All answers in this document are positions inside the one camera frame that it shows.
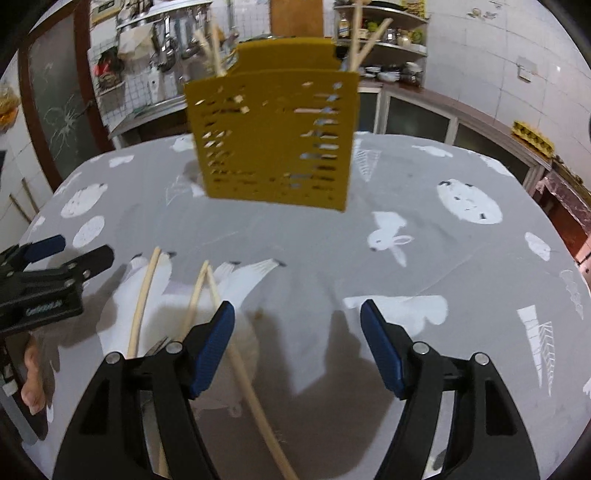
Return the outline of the person's left hand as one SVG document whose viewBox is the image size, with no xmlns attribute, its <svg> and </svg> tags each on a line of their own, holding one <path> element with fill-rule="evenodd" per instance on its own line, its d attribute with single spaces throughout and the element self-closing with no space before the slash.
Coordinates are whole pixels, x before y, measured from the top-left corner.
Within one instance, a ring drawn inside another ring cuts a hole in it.
<svg viewBox="0 0 591 480">
<path fill-rule="evenodd" d="M 44 386 L 44 367 L 37 339 L 30 335 L 26 344 L 23 362 L 26 378 L 21 389 L 21 398 L 32 416 L 39 414 L 47 405 Z"/>
</svg>

